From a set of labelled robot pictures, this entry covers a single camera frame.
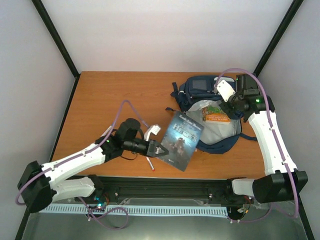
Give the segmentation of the red marker pen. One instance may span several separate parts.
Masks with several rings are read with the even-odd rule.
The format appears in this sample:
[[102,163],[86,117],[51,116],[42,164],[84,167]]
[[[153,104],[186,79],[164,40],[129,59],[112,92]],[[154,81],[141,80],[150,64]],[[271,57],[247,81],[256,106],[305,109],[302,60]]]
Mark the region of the red marker pen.
[[152,162],[151,162],[150,158],[146,156],[146,160],[147,160],[147,162],[148,162],[148,164],[149,164],[149,166],[150,166],[151,170],[152,170],[153,172],[155,172],[155,168],[154,168],[154,166],[153,166],[153,164],[152,164]]

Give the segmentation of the dark blue fantasy book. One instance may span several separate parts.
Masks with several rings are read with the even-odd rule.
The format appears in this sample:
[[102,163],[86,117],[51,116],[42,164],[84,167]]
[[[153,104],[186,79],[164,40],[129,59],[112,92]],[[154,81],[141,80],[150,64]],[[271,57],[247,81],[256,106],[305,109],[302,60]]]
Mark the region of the dark blue fantasy book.
[[163,162],[184,172],[197,148],[204,127],[181,111],[175,111],[161,145],[168,154],[160,156]]

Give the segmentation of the orange green thick paperback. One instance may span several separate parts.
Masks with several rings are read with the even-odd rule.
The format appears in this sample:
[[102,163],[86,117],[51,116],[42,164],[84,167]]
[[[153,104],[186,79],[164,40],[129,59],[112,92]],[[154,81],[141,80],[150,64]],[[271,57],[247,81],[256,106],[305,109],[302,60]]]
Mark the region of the orange green thick paperback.
[[205,123],[229,124],[231,119],[216,106],[206,106],[202,108],[202,120]]

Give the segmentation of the navy blue student backpack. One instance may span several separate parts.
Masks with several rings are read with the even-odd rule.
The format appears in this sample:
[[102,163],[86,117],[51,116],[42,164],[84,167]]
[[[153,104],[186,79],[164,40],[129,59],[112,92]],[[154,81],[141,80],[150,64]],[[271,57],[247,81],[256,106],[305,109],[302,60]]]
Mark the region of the navy blue student backpack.
[[257,141],[256,137],[243,133],[241,119],[230,119],[229,124],[203,121],[202,108],[220,108],[223,101],[219,93],[214,93],[217,78],[217,75],[196,75],[189,77],[180,86],[173,82],[173,91],[170,94],[184,114],[204,127],[196,148],[209,154],[228,152],[239,138]]

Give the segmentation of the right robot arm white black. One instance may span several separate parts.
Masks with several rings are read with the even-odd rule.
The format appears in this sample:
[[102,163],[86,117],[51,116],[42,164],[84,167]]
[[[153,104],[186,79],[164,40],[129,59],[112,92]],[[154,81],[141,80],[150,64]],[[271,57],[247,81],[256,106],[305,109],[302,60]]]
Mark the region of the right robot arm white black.
[[259,179],[232,180],[236,195],[253,197],[259,203],[298,201],[298,194],[308,182],[299,171],[281,136],[275,106],[253,74],[237,75],[235,86],[218,76],[214,91],[222,97],[220,108],[232,117],[240,112],[252,127],[264,162],[265,176]]

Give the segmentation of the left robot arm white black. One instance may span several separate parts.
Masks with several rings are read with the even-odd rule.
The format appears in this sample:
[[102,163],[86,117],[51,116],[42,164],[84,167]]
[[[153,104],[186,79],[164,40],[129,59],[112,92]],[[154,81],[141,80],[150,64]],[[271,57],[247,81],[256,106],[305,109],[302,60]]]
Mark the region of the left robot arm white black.
[[72,179],[75,174],[121,157],[124,151],[157,158],[169,151],[158,141],[150,138],[160,131],[159,125],[142,132],[140,122],[128,118],[117,129],[109,127],[94,143],[54,162],[39,164],[30,162],[17,184],[17,205],[25,205],[30,213],[37,213],[56,201],[83,197],[92,201],[103,198],[104,187],[96,176]]

